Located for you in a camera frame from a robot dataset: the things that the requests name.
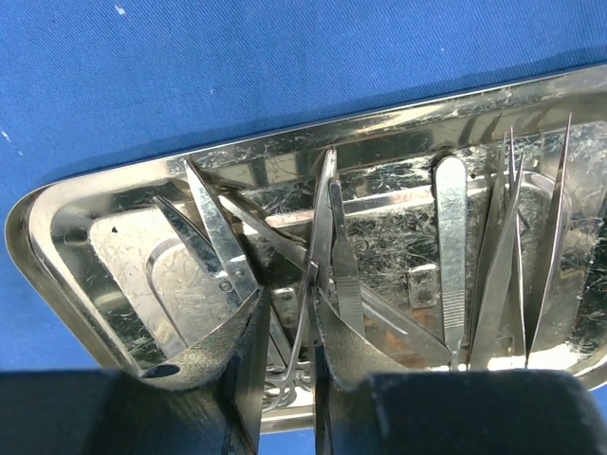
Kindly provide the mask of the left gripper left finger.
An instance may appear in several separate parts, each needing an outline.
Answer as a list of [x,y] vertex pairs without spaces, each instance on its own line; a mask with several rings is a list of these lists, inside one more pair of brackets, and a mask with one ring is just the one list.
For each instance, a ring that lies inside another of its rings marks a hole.
[[1,375],[4,454],[254,454],[269,292],[143,377],[121,370]]

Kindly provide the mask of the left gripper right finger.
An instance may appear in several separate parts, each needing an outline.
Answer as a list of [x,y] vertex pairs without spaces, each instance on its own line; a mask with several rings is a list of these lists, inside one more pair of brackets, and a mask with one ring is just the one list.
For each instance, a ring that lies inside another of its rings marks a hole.
[[408,372],[310,298],[317,453],[601,453],[602,416],[570,374]]

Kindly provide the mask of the steel pointed tweezers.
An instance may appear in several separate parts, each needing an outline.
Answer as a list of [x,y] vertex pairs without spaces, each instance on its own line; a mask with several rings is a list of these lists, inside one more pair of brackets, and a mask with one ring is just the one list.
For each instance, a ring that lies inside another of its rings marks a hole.
[[546,215],[543,237],[536,256],[535,271],[529,294],[528,312],[525,316],[525,366],[531,361],[533,349],[536,347],[539,331],[546,306],[548,293],[554,274],[560,263],[560,250],[566,217],[562,214],[562,204],[565,190],[565,174],[571,137],[573,114],[569,113],[561,146],[561,155],[557,168],[550,207]]
[[511,331],[508,352],[519,366],[524,356],[524,281],[519,203],[524,158],[515,156],[514,133],[504,133],[483,240],[471,310],[469,367],[490,366],[503,321]]

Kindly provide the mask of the steel surgical scissors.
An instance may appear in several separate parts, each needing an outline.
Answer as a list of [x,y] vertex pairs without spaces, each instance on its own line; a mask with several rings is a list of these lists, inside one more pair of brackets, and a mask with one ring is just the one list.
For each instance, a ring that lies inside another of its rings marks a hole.
[[[163,197],[156,197],[154,203],[197,260],[203,265],[209,265],[212,259],[219,262],[215,269],[222,278],[228,279],[241,299],[248,298],[259,286],[259,282],[248,255],[226,215],[227,212],[253,228],[280,255],[304,272],[304,256],[309,244],[303,246],[285,237],[264,217],[255,214],[248,200],[238,198],[236,195],[216,195],[203,171],[192,160],[186,159],[184,168],[203,227],[196,226],[191,219]],[[327,291],[329,277],[330,265],[328,283],[317,282],[316,285],[323,292]]]

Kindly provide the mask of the steel instrument tray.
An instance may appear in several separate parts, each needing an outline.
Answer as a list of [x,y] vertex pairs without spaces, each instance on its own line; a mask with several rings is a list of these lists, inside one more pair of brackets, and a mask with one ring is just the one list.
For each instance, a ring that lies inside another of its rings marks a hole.
[[595,66],[44,186],[10,257],[105,367],[156,372],[256,288],[265,433],[309,428],[303,303],[398,368],[606,383],[606,69]]

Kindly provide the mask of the blue surgical cloth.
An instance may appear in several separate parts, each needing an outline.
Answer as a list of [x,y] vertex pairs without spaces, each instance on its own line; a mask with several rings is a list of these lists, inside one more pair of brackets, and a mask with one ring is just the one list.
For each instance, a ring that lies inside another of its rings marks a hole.
[[66,176],[605,60],[602,1],[5,1],[1,212]]

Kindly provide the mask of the steel ring-handled forceps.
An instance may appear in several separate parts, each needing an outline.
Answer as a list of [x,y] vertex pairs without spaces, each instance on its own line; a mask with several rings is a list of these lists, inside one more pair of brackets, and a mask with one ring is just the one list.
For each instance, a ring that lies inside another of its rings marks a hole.
[[278,392],[274,397],[269,398],[267,403],[264,403],[264,411],[276,409],[285,402],[290,394],[295,392],[297,365],[307,324],[307,307],[313,301],[314,287],[317,282],[328,283],[329,249],[333,238],[333,222],[329,214],[329,184],[336,176],[337,150],[330,148],[325,153],[322,171],[315,191],[309,249],[304,256],[303,277],[298,295],[300,314],[297,332],[285,371],[274,374],[266,380],[266,384]]

